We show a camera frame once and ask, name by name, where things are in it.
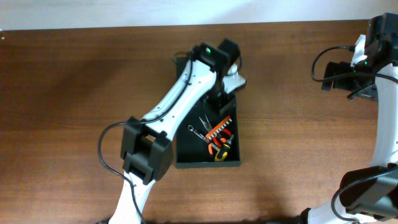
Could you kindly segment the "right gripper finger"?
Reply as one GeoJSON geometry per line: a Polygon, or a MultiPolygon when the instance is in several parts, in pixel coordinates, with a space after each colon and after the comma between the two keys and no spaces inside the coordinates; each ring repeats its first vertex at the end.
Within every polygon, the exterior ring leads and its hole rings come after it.
{"type": "Polygon", "coordinates": [[[322,81],[322,90],[330,91],[332,89],[333,80],[327,80],[327,78],[333,78],[335,76],[336,68],[338,64],[335,62],[329,62],[326,65],[324,79],[326,81],[322,81]]]}
{"type": "MultiPolygon", "coordinates": [[[[337,77],[338,75],[342,75],[346,72],[346,63],[339,62],[334,67],[334,76],[337,77]]],[[[337,89],[344,89],[345,88],[345,81],[340,78],[333,81],[333,88],[337,89]]]]}

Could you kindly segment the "orange handled metal file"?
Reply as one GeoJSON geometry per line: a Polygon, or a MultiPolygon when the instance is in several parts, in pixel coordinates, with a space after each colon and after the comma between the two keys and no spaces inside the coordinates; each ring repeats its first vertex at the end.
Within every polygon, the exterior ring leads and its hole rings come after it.
{"type": "Polygon", "coordinates": [[[227,125],[229,125],[229,123],[231,123],[231,122],[232,122],[232,117],[231,117],[230,115],[228,115],[227,117],[225,117],[224,120],[222,120],[220,123],[218,123],[211,131],[209,131],[209,132],[206,134],[205,137],[206,137],[207,139],[209,139],[209,140],[211,140],[211,139],[217,137],[217,135],[218,135],[222,130],[224,130],[224,129],[227,127],[227,125]]]}

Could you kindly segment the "orange black long-nose pliers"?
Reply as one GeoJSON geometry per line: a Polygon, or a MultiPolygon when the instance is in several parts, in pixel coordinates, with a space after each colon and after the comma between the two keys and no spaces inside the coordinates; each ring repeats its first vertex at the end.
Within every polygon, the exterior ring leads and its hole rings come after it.
{"type": "MultiPolygon", "coordinates": [[[[204,128],[209,132],[209,131],[211,131],[213,129],[213,127],[212,127],[211,123],[209,122],[208,117],[207,117],[206,114],[205,114],[205,118],[206,118],[206,120],[203,120],[201,117],[199,117],[199,119],[202,122],[204,128]]],[[[208,145],[208,150],[209,150],[209,153],[210,153],[211,156],[214,156],[216,154],[215,151],[218,152],[219,149],[220,149],[220,147],[218,147],[216,145],[215,146],[211,146],[210,144],[208,145]]]]}

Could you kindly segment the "red small cutting pliers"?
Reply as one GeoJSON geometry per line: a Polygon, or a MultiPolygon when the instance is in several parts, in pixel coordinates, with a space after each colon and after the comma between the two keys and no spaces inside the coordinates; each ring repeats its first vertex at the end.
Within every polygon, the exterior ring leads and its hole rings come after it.
{"type": "Polygon", "coordinates": [[[216,146],[221,147],[230,137],[232,133],[228,129],[222,129],[215,138],[213,142],[216,146]]]}

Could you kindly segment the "silver ring spanner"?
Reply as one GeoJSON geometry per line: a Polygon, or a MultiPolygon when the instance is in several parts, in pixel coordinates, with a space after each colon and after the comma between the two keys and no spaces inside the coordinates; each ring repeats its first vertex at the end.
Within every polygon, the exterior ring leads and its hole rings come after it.
{"type": "Polygon", "coordinates": [[[211,146],[215,146],[212,142],[210,142],[204,135],[200,134],[192,125],[188,125],[187,129],[194,134],[196,134],[200,139],[204,140],[206,143],[210,144],[211,146]]]}

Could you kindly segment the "yellow black screwdriver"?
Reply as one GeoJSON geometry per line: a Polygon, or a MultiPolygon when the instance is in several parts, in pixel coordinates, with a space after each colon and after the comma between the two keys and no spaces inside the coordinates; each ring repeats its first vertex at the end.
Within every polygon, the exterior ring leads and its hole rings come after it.
{"type": "Polygon", "coordinates": [[[224,161],[225,158],[228,156],[229,150],[231,149],[232,142],[234,140],[234,135],[232,134],[228,139],[221,138],[221,149],[217,152],[215,156],[215,161],[224,161]]]}

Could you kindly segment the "black box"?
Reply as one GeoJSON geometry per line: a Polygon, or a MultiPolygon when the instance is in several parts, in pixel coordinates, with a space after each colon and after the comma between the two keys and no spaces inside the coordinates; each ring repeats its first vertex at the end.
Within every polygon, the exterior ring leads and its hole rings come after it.
{"type": "Polygon", "coordinates": [[[182,121],[175,135],[176,143],[176,168],[202,168],[202,167],[237,167],[241,165],[241,156],[239,150],[239,133],[238,123],[236,121],[236,106],[228,110],[222,115],[217,115],[208,108],[200,105],[199,100],[194,104],[193,108],[188,112],[182,121]],[[225,119],[228,115],[232,117],[232,122],[227,125],[226,129],[230,130],[234,135],[231,149],[224,161],[215,161],[215,155],[211,156],[208,150],[208,143],[200,139],[196,134],[187,129],[188,125],[192,125],[200,134],[206,136],[208,131],[204,128],[199,117],[206,120],[205,114],[209,122],[214,128],[218,123],[225,119]]]}

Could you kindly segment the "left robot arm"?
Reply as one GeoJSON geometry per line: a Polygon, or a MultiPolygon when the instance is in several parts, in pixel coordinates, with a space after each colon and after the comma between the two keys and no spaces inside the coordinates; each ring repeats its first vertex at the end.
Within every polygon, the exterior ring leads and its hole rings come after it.
{"type": "Polygon", "coordinates": [[[175,58],[177,81],[141,119],[121,122],[123,188],[110,223],[143,223],[152,186],[179,167],[240,163],[236,92],[246,85],[238,44],[206,43],[175,58]]]}

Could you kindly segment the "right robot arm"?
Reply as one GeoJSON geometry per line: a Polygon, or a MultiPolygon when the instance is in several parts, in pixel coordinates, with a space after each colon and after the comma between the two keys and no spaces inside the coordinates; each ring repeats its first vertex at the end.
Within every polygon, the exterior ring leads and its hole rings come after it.
{"type": "Polygon", "coordinates": [[[329,62],[322,90],[349,91],[378,103],[376,146],[367,168],[347,172],[331,200],[307,208],[298,223],[371,223],[397,219],[397,14],[368,21],[367,33],[347,47],[350,62],[329,62]]]}

